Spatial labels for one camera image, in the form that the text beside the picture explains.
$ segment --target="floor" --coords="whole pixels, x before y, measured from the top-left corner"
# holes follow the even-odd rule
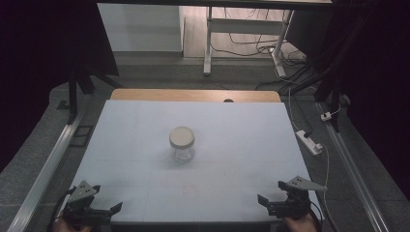
[[[235,13],[235,11],[230,9],[228,11],[231,16],[238,16],[240,18],[246,18],[251,14],[251,10],[244,10],[243,13]],[[198,19],[186,17],[185,58],[158,55],[138,57],[116,53],[120,76],[113,76],[112,78],[127,88],[254,90],[258,84],[270,82],[270,84],[260,86],[258,90],[278,91],[283,85],[288,84],[278,80],[272,66],[272,60],[267,55],[261,54],[253,57],[253,59],[214,52],[213,56],[218,59],[213,61],[213,72],[211,76],[204,77],[202,74],[204,50],[199,48],[204,47],[205,43],[201,39],[204,37],[200,36],[199,32],[194,32],[194,30],[201,28],[202,33],[204,33],[205,11],[200,8],[192,8],[191,12]],[[263,18],[262,15],[264,15],[263,11],[260,12],[259,18]],[[215,16],[224,16],[223,10],[215,11]],[[275,18],[275,16],[281,18],[281,12],[272,13],[272,18]],[[193,27],[194,23],[190,22],[190,20],[198,20],[197,25],[201,26],[196,26],[195,24]],[[234,40],[254,42],[255,37],[250,35],[241,38],[239,35],[235,35]],[[247,47],[233,45],[229,37],[223,34],[213,36],[214,43],[219,49],[243,52],[244,54],[252,53],[256,50],[254,48],[255,44]],[[290,47],[289,50],[284,51],[284,54],[287,55],[293,50],[295,48]],[[295,73],[301,67],[300,65],[285,66],[285,70],[287,73]],[[310,72],[304,73],[301,79],[309,78]],[[92,128],[97,124],[105,100],[109,99],[113,91],[113,88],[106,83],[95,77],[92,79],[97,89],[91,98],[91,106],[80,123],[83,128]],[[329,161],[329,191],[326,201],[324,201],[322,194],[318,194],[323,203],[327,202],[328,210],[325,210],[324,204],[321,205],[325,218],[331,215],[339,231],[375,231],[368,219],[363,203],[342,165],[340,155],[327,131],[327,126],[319,118],[320,110],[318,109],[317,102],[312,97],[314,88],[315,86],[306,89],[291,99],[284,92],[281,99],[288,110],[292,110],[295,125],[300,130],[314,129],[314,133],[311,136],[312,139],[325,144],[327,147],[328,153],[314,157],[303,144],[299,144],[312,181],[320,184],[325,183],[327,163]],[[83,95],[80,92],[77,94],[79,102],[83,102]],[[67,123],[68,110],[65,107],[59,107],[62,101],[67,100],[67,96],[67,84],[55,88],[50,93],[50,104],[42,120],[37,124],[11,164],[0,174],[0,189],[2,191],[0,194],[1,231],[10,226],[16,212],[35,182],[37,175]],[[321,107],[329,107],[327,101],[320,104]],[[390,231],[409,231],[410,220],[408,220],[408,215],[410,215],[410,204],[408,200],[395,185],[395,182],[384,169],[382,163],[351,125],[349,118],[346,116],[347,108],[348,103],[344,101],[339,112],[340,134],[349,148],[353,160],[366,180],[369,190],[391,229]],[[84,137],[72,140],[72,146],[68,148],[57,167],[57,171],[50,181],[26,231],[44,231],[58,197],[70,187],[76,169],[81,162],[86,146],[75,146],[75,144],[81,143],[87,144],[87,140],[84,140]],[[323,231],[336,231],[328,219],[324,221],[323,226]],[[251,229],[254,228],[244,229],[244,231],[251,231]],[[154,229],[154,231],[163,230],[226,231],[226,227],[224,229],[221,227],[210,229],[200,228],[199,226],[166,226],[165,228],[159,227]],[[126,230],[117,226],[116,231]],[[139,227],[138,231],[153,231],[153,229]]]
[[[184,57],[201,58],[204,56],[206,44],[207,9],[205,7],[183,7],[181,12],[185,18]],[[265,9],[213,8],[212,14],[213,18],[281,21],[283,11]],[[269,59],[270,55],[267,53],[267,49],[262,50],[263,54],[257,54],[258,48],[261,49],[264,46],[274,46],[277,43],[277,39],[278,36],[269,35],[229,35],[228,33],[213,33],[211,39],[211,44],[214,48],[212,51],[212,57]],[[217,50],[225,50],[240,55]],[[297,48],[289,43],[285,43],[283,45],[283,52],[290,52],[294,50],[297,50]],[[293,57],[297,57],[300,54],[293,53],[292,55]]]

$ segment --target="cable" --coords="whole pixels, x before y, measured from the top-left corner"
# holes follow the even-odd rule
[[[256,11],[256,9],[253,9],[250,13],[252,14],[252,15],[250,15],[250,16],[248,16],[247,18],[245,18],[245,20],[248,20],[248,18],[250,18],[250,17],[252,17],[253,15],[254,15],[254,12]],[[228,10],[226,9],[226,8],[224,8],[224,13],[225,13],[225,18],[228,18],[227,16],[229,15],[229,18],[232,18],[232,16],[230,15],[230,13],[228,12]],[[229,35],[229,39],[231,40],[231,42],[233,43],[233,44],[260,44],[260,43],[272,43],[272,42],[276,42],[277,40],[272,40],[272,41],[260,41],[260,38],[259,38],[259,41],[258,42],[235,42],[233,39],[232,39],[232,35],[231,35],[231,33],[228,33],[228,35]]]
[[[269,49],[275,48],[275,47],[276,47],[276,45],[272,44],[272,45],[263,45],[263,46],[259,46],[259,47],[257,46],[256,49],[260,54],[269,54],[270,53]]]
[[[298,69],[297,71],[295,71],[295,73],[293,73],[293,74],[291,74],[289,77],[288,77],[288,79],[290,79],[290,78],[292,78],[293,76],[295,76],[296,74],[298,74],[300,71],[302,71],[303,69],[305,69],[307,66],[303,66],[303,67],[301,67],[300,69]],[[258,85],[256,85],[255,86],[255,88],[254,88],[254,90],[258,90],[259,89],[259,87],[261,87],[261,86],[263,86],[263,85],[269,85],[269,84],[275,84],[275,83],[278,83],[277,81],[269,81],[269,82],[262,82],[262,83],[259,83]],[[282,86],[279,90],[278,90],[278,92],[280,93],[281,92],[281,90],[283,89],[283,87],[284,86]]]
[[[265,21],[266,21],[266,19],[268,19],[268,14],[269,14],[269,9],[268,9],[268,11],[266,12],[266,15],[265,15]],[[257,43],[256,43],[256,50],[258,50],[258,51],[259,51],[259,48],[257,46],[259,45],[259,42],[260,42],[261,38],[262,38],[262,34],[259,36],[259,40],[257,40]]]
[[[322,146],[325,148],[325,150],[326,150],[326,155],[327,155],[327,157],[328,157],[328,167],[327,167],[327,170],[326,170],[326,181],[325,181],[325,188],[327,189],[327,188],[328,188],[328,180],[329,180],[329,166],[330,166],[330,163],[329,163],[329,151],[328,151],[328,148],[326,147],[325,144],[322,144]],[[323,201],[324,201],[324,204],[325,204],[326,211],[328,212],[328,215],[329,215],[329,220],[330,220],[330,221],[332,222],[332,224],[335,226],[336,231],[339,232],[339,229],[337,228],[337,225],[335,224],[335,221],[334,221],[333,218],[332,218],[331,212],[329,211],[328,204],[327,204],[327,202],[326,202],[326,190],[323,192]]]
[[[334,115],[334,114],[338,113],[338,112],[340,111],[340,108],[341,108],[341,106],[340,106],[340,103],[339,103],[339,104],[338,104],[338,110],[335,111],[335,112],[333,112],[333,113],[331,113],[331,115]]]
[[[304,72],[306,72],[306,71],[307,71],[307,70],[303,70],[301,73],[299,73],[298,76],[296,76],[296,77],[293,79],[293,81],[287,81],[287,82],[289,82],[289,83],[283,85],[283,86],[278,90],[278,93],[279,93],[280,95],[283,95],[283,93],[282,93],[283,89],[286,88],[287,86],[289,86],[289,85],[292,84],[292,83],[294,83],[294,84],[301,84],[302,82],[297,82],[297,81],[295,81],[295,80],[299,79],[299,78],[302,76],[302,74],[303,74]],[[314,76],[314,74],[309,75],[309,76],[306,77],[305,79],[309,79],[309,78],[311,78],[312,76]],[[313,90],[316,90],[316,88],[314,88],[314,87],[312,87],[312,86],[309,86],[308,88],[313,89]]]
[[[233,55],[238,55],[238,56],[253,56],[253,55],[258,55],[258,54],[259,54],[259,52],[251,53],[251,54],[239,54],[239,53],[235,53],[235,52],[228,51],[228,50],[219,50],[219,49],[214,48],[214,47],[212,46],[212,44],[211,44],[211,48],[212,48],[213,50],[215,50],[215,51],[225,52],[225,53],[229,53],[229,54],[233,54]]]
[[[296,99],[296,97],[294,97],[293,99],[295,100],[296,104],[298,105],[299,111],[302,112],[302,116],[304,116],[304,119],[305,119],[305,121],[307,122],[307,125],[310,128],[310,133],[313,133],[313,127],[311,126],[310,122],[308,121],[307,116],[305,115],[304,111],[302,110],[301,106],[299,105],[299,101]]]
[[[317,211],[319,212],[319,215],[320,215],[320,231],[322,231],[323,230],[323,217],[322,217],[322,211],[319,209],[319,207],[317,207],[317,205],[316,204],[314,204],[313,202],[311,202],[310,201],[310,203],[311,204],[313,204],[313,206],[314,207],[316,207],[316,209],[317,209]]]
[[[216,86],[219,86],[220,88],[224,89],[224,90],[230,90],[229,88],[226,88],[225,86],[218,84],[217,82],[214,83]]]
[[[282,58],[280,59],[280,57],[279,57],[280,61],[282,61],[283,63],[285,63],[288,66],[302,65],[302,64],[305,64],[307,62],[305,59],[289,59],[289,54],[287,55],[287,59],[286,59],[283,55],[283,51],[281,51],[280,55],[281,55]]]
[[[74,191],[75,191],[75,187],[70,190],[67,190],[66,192],[64,192],[64,194],[60,196],[60,198],[58,198],[57,202],[55,203],[54,209],[52,211],[50,222],[48,223],[48,226],[47,226],[47,232],[52,232],[54,220],[56,220],[57,218],[60,218],[56,216],[59,206],[63,204],[63,201],[66,198],[66,196],[73,194]]]
[[[291,88],[289,88],[289,113],[290,113],[290,119],[291,119],[291,121],[292,121],[293,127],[295,127],[296,130],[300,131],[300,130],[298,129],[298,127],[296,127],[295,122],[293,122],[292,106],[290,105],[290,89],[291,89]]]
[[[303,73],[299,74],[299,76],[297,76],[297,77],[292,81],[292,80],[286,80],[286,79],[280,78],[277,69],[275,69],[275,72],[276,72],[277,78],[278,78],[279,80],[286,81],[286,82],[289,82],[289,83],[302,84],[302,82],[297,82],[297,81],[295,81],[295,80],[297,80],[299,77],[301,77]]]
[[[294,50],[294,51],[289,52],[289,53],[287,54],[287,58],[289,59],[290,54],[295,53],[295,52],[298,52],[298,51],[301,51],[301,50],[297,49],[297,50]]]
[[[302,75],[303,73],[305,73],[308,69],[310,68],[309,65],[303,65],[300,69],[298,69],[295,73],[291,74],[289,77],[287,77],[286,80],[289,80],[293,77],[299,78],[300,75]]]

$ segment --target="glass jar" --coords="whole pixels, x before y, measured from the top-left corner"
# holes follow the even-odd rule
[[[186,162],[193,158],[193,131],[187,127],[178,127],[169,134],[169,143],[173,148],[175,160]]]

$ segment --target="white cable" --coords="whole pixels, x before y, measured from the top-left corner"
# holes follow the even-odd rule
[[[296,127],[295,122],[293,122],[292,106],[290,105],[290,89],[292,89],[292,88],[289,88],[289,113],[290,113],[290,119],[292,121],[293,127],[295,127],[295,129],[299,131],[298,127]]]
[[[338,110],[335,111],[335,112],[333,112],[333,113],[331,113],[331,115],[334,115],[334,114],[338,113],[339,111],[340,111],[340,103],[338,104]]]
[[[325,181],[325,188],[327,189],[327,188],[328,188],[328,180],[329,180],[329,166],[330,166],[330,165],[329,165],[329,152],[328,152],[328,148],[326,147],[325,144],[322,144],[322,146],[325,148],[325,150],[326,150],[326,155],[327,155],[327,158],[328,158],[328,167],[327,167],[327,171],[326,171],[326,181]],[[336,231],[339,232],[340,230],[337,228],[337,225],[335,224],[335,221],[334,221],[333,218],[332,218],[331,212],[329,211],[328,204],[327,204],[327,202],[326,202],[326,190],[323,192],[323,201],[325,202],[325,208],[326,208],[326,211],[327,211],[328,214],[329,214],[329,218],[330,218],[331,221],[333,222],[333,224],[334,224],[334,226],[335,226],[335,228],[336,228]]]

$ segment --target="white wall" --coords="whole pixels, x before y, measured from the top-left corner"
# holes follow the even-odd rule
[[[113,51],[182,51],[178,6],[99,4]]]

